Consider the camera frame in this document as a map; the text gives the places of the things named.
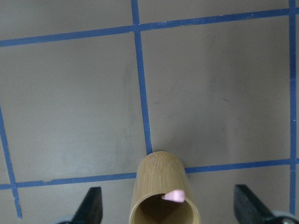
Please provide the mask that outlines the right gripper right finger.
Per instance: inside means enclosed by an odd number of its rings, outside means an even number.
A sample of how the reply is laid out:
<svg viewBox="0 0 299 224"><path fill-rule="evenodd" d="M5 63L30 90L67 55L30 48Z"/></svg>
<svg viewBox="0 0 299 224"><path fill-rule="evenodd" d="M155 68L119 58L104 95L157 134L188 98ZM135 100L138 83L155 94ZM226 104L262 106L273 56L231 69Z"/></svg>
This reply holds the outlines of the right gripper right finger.
<svg viewBox="0 0 299 224"><path fill-rule="evenodd" d="M234 186L234 215L239 224L279 224L280 218L245 184Z"/></svg>

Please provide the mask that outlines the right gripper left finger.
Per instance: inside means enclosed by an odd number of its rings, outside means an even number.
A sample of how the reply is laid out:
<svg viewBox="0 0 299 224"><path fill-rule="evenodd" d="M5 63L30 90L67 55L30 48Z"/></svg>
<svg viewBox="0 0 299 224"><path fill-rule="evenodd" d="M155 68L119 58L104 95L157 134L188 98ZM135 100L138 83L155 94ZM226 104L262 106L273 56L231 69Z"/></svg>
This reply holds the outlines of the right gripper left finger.
<svg viewBox="0 0 299 224"><path fill-rule="evenodd" d="M103 219L101 187L88 190L82 203L77 209L71 224L100 224Z"/></svg>

